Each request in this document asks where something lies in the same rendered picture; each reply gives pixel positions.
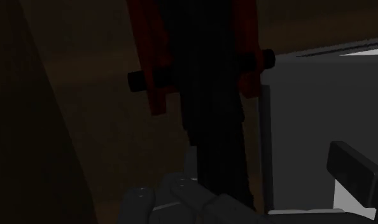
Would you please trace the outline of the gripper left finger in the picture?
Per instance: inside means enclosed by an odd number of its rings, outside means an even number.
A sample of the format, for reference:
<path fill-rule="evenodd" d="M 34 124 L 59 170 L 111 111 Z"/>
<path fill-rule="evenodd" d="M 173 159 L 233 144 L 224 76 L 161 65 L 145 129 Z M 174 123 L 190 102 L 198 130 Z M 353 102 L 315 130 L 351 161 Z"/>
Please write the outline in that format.
<path fill-rule="evenodd" d="M 198 224 L 216 195 L 182 172 L 166 174 L 158 189 L 129 188 L 116 224 Z"/>

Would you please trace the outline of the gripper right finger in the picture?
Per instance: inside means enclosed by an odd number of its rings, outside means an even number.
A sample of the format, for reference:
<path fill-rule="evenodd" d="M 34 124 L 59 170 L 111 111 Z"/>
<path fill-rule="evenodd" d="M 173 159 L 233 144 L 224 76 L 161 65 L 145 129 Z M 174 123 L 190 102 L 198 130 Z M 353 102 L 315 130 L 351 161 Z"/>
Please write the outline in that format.
<path fill-rule="evenodd" d="M 326 168 L 357 202 L 376 210 L 378 224 L 378 164 L 347 143 L 332 141 Z"/>

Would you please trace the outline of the grey cabinet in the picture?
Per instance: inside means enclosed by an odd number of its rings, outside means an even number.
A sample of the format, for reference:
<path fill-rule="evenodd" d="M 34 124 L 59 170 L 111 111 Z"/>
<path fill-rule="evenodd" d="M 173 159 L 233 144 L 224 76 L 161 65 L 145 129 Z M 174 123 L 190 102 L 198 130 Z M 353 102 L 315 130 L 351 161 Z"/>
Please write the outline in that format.
<path fill-rule="evenodd" d="M 373 218 L 326 169 L 344 141 L 378 164 L 378 38 L 278 55 L 258 100 L 264 208 Z"/>

